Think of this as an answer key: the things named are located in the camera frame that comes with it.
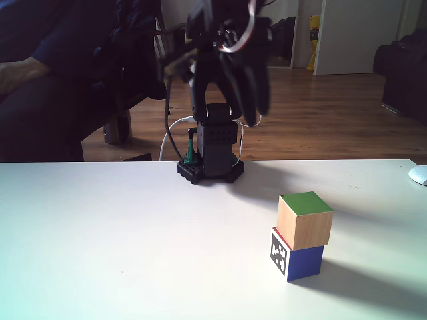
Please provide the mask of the person's hand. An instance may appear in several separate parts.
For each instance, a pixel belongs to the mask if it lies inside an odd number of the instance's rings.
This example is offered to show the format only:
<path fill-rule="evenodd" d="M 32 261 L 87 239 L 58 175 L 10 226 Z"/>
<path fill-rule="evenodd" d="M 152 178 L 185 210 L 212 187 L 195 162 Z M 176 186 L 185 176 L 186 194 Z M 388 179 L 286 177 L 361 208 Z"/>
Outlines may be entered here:
<path fill-rule="evenodd" d="M 26 82 L 49 72 L 48 66 L 33 57 L 22 61 L 1 63 L 1 94 L 7 95 Z"/>

